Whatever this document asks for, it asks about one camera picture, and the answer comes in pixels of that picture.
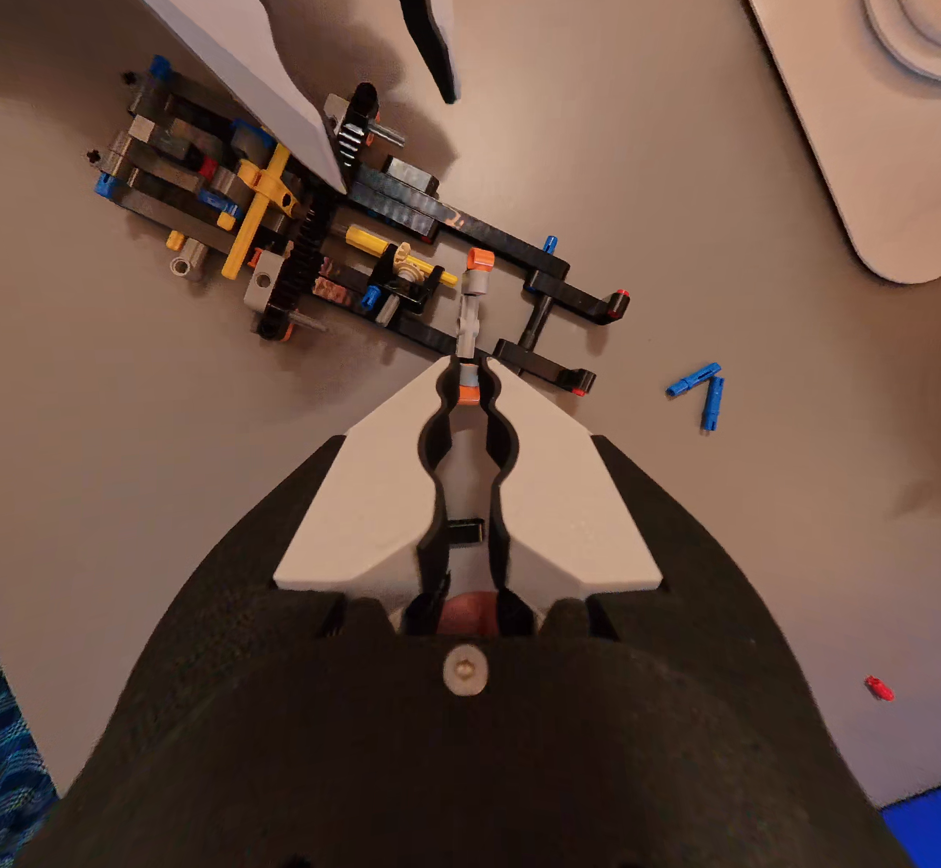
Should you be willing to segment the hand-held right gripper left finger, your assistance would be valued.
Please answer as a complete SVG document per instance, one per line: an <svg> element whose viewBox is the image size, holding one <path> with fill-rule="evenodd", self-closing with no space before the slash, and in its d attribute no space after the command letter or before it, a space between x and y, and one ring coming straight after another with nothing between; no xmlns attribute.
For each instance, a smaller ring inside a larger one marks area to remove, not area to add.
<svg viewBox="0 0 941 868"><path fill-rule="evenodd" d="M437 469L452 411L451 356L347 431L275 570L279 589L374 599L402 610L406 633L436 632L451 586Z"/></svg>

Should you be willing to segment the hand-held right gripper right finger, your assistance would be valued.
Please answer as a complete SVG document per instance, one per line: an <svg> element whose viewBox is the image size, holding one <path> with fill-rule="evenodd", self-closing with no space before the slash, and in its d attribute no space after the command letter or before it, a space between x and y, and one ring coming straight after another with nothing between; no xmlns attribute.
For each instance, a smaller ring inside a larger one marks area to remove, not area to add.
<svg viewBox="0 0 941 868"><path fill-rule="evenodd" d="M539 621L559 601L647 592L663 574L590 431L501 362L480 368L490 497L489 563L498 590Z"/></svg>

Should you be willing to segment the multicoloured lego assembly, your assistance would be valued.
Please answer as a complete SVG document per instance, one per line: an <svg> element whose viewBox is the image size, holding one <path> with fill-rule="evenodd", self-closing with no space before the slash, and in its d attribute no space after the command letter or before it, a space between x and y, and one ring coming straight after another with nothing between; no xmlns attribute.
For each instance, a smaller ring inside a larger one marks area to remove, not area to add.
<svg viewBox="0 0 941 868"><path fill-rule="evenodd" d="M251 275L244 303L254 332L286 341L295 328L324 331L302 311L329 303L439 356L455 355L461 278L471 248L495 265L480 303L476 359L586 396L594 372L566 368L536 345L556 307L596 326L621 321L629 293L595 297L568 281L557 239L538 247L441 201L439 181L396 156L362 160L375 137L404 138L379 121L368 82L352 98L329 95L327 133L347 191L328 186L235 98L211 90L155 56L128 72L128 125L88 152L96 193L165 228L171 272L202 280L212 252L222 274Z"/></svg>

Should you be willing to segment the grey orange lego rod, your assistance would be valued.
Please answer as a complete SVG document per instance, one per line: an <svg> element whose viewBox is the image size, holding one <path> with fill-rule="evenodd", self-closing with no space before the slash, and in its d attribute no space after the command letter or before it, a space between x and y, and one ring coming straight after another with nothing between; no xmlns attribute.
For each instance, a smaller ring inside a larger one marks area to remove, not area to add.
<svg viewBox="0 0 941 868"><path fill-rule="evenodd" d="M488 294L489 278L495 265L490 250L471 248L461 278L461 301L456 333L455 355L460 361L457 405L478 406L480 402L479 363L476 342L480 330L480 303Z"/></svg>

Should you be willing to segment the person's plaid shirt torso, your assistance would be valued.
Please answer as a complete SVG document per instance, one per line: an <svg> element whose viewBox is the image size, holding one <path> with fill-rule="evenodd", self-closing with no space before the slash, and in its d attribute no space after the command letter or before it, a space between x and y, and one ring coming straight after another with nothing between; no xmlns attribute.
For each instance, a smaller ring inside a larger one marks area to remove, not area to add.
<svg viewBox="0 0 941 868"><path fill-rule="evenodd" d="M1 866L12 866L58 801L28 724L1 675Z"/></svg>

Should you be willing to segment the blue plastic bin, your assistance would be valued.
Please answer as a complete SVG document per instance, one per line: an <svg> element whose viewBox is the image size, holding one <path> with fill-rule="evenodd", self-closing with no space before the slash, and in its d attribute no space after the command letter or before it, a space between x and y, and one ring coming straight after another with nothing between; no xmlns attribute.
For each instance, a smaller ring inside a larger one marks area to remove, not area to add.
<svg viewBox="0 0 941 868"><path fill-rule="evenodd" d="M886 805L881 815L915 866L940 866L940 786Z"/></svg>

